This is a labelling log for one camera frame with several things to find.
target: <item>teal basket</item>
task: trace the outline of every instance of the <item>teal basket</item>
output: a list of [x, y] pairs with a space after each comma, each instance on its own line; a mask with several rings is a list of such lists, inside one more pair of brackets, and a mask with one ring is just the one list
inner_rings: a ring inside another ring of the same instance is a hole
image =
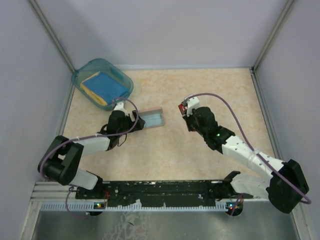
[[107, 111], [112, 111], [114, 108], [111, 104], [108, 103], [108, 105], [100, 105], [80, 87], [84, 80], [97, 72], [107, 74], [109, 77], [116, 80], [119, 84], [127, 89], [124, 94], [119, 95], [118, 97], [128, 98], [134, 89], [134, 83], [130, 77], [125, 75], [122, 71], [103, 58], [97, 58], [89, 61], [86, 65], [76, 70], [72, 74], [72, 83], [83, 95], [85, 95], [97, 107]]

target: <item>white wall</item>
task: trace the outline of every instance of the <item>white wall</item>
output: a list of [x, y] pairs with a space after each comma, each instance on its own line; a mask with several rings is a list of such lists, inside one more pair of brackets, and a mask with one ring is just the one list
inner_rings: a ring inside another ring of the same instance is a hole
[[0, 239], [16, 240], [71, 77], [26, 0], [0, 1], [0, 75]]
[[298, 161], [320, 237], [320, 1], [298, 0], [258, 77], [285, 160]]
[[252, 67], [286, 0], [37, 2], [76, 68], [127, 69]]

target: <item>gray floor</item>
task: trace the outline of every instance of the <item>gray floor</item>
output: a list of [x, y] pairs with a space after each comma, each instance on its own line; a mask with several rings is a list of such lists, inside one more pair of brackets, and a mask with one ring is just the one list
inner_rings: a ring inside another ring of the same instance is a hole
[[64, 211], [42, 211], [33, 240], [295, 240], [290, 214], [268, 202], [248, 202], [243, 213], [104, 212], [77, 219]]

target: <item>metal frame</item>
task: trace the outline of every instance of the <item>metal frame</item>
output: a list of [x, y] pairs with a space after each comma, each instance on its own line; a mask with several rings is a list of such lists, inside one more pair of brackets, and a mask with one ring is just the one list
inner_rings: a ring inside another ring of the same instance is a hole
[[[47, 20], [46, 16], [44, 15], [43, 11], [41, 10], [39, 4], [37, 3], [37, 0], [27, 0], [30, 3], [30, 6], [32, 7], [34, 13], [40, 20], [41, 24], [44, 27], [44, 30], [47, 32], [48, 36], [52, 40], [52, 43], [55, 45], [57, 51], [60, 53], [62, 59], [69, 67], [70, 71], [73, 73], [75, 71], [74, 65], [69, 58], [66, 50], [64, 49], [60, 39], [58, 38], [58, 35], [55, 33], [53, 27], [50, 25], [49, 21]], [[260, 108], [262, 111], [262, 115], [265, 121], [265, 125], [269, 134], [270, 142], [272, 145], [272, 148], [274, 150], [274, 154], [277, 158], [282, 159], [282, 152], [279, 147], [279, 142], [277, 139], [277, 134], [275, 132], [275, 129], [273, 127], [272, 120], [270, 118], [270, 114], [268, 111], [268, 107], [266, 104], [266, 100], [264, 97], [263, 90], [261, 88], [259, 78], [257, 75], [257, 70], [259, 69], [263, 59], [267, 55], [269, 49], [272, 47], [272, 44], [274, 40], [276, 39], [279, 31], [281, 30], [281, 27], [283, 26], [284, 22], [288, 18], [291, 10], [294, 7], [295, 0], [288, 0], [284, 6], [284, 9], [282, 10], [281, 15], [279, 16], [279, 19], [277, 20], [273, 30], [271, 31], [267, 41], [265, 42], [264, 47], [261, 50], [261, 53], [259, 54], [257, 60], [255, 61], [254, 66], [250, 70], [250, 74], [252, 77], [253, 85], [257, 94], [257, 98], [260, 104]], [[59, 127], [57, 129], [57, 134], [62, 134], [66, 125], [67, 116], [69, 113], [71, 101], [73, 98], [75, 87], [70, 85], [70, 92], [68, 95], [68, 98], [66, 100], [66, 104], [64, 107], [64, 112], [60, 120]], [[49, 191], [46, 193], [46, 196], [42, 195], [41, 193], [41, 186], [42, 187], [50, 187], [52, 188], [52, 191]], [[31, 196], [31, 200], [29, 203], [29, 207], [27, 210], [27, 214], [25, 216], [23, 229], [21, 230], [20, 238], [22, 240], [31, 240], [33, 236], [33, 232], [36, 226], [36, 222], [38, 219], [39, 211], [42, 206], [42, 202], [44, 199], [50, 199], [51, 201], [57, 200], [61, 201], [62, 199], [65, 199], [67, 195], [68, 187], [65, 186], [57, 186], [54, 182], [37, 182], [34, 192]], [[75, 196], [73, 194], [70, 195], [70, 199], [72, 201], [75, 201]], [[296, 229], [298, 232], [298, 235], [303, 240], [316, 240], [316, 234], [313, 229], [313, 224], [310, 219], [309, 212], [306, 208], [306, 206], [302, 203], [297, 205], [297, 207], [292, 211], [292, 217], [294, 219]]]

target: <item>light blue object in box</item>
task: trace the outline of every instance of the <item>light blue object in box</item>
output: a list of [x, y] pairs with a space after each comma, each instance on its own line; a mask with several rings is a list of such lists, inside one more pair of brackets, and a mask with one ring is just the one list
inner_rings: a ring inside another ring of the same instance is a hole
[[[116, 97], [128, 98], [134, 89], [134, 83], [122, 71], [103, 58], [89, 61], [76, 70], [71, 77], [75, 87], [97, 107], [112, 111], [112, 99]], [[81, 83], [107, 102], [107, 105], [97, 103], [82, 88]]]

